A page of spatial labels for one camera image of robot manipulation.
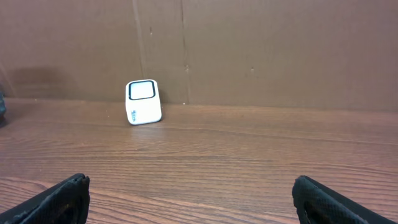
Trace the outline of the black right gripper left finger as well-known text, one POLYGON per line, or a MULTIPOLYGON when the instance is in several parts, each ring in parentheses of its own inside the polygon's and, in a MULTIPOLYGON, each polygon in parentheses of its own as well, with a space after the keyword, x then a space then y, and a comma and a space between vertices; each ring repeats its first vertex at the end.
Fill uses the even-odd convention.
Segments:
POLYGON ((85 224, 90 178, 77 173, 1 214, 1 224, 85 224))

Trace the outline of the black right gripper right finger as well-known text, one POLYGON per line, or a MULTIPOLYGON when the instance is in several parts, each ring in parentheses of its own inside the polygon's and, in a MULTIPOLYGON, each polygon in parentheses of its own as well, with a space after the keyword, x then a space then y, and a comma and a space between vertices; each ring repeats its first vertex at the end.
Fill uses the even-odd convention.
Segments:
POLYGON ((304 175, 292 196, 300 224, 397 224, 304 175))

